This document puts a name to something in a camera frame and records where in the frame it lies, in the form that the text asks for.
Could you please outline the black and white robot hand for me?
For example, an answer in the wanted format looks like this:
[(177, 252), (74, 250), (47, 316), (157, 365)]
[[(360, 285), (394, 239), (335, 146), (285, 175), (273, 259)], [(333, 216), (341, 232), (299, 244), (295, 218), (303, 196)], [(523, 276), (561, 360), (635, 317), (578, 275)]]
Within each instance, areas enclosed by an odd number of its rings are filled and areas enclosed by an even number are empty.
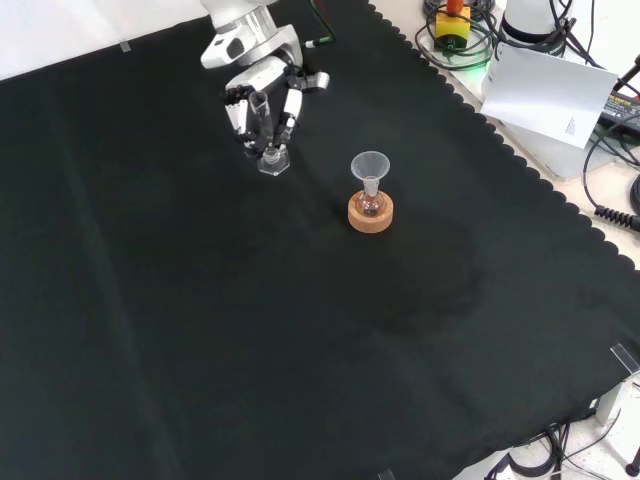
[(225, 111), (235, 138), (260, 157), (286, 147), (298, 125), (303, 95), (328, 88), (326, 72), (304, 68), (270, 55), (234, 77), (225, 87)]

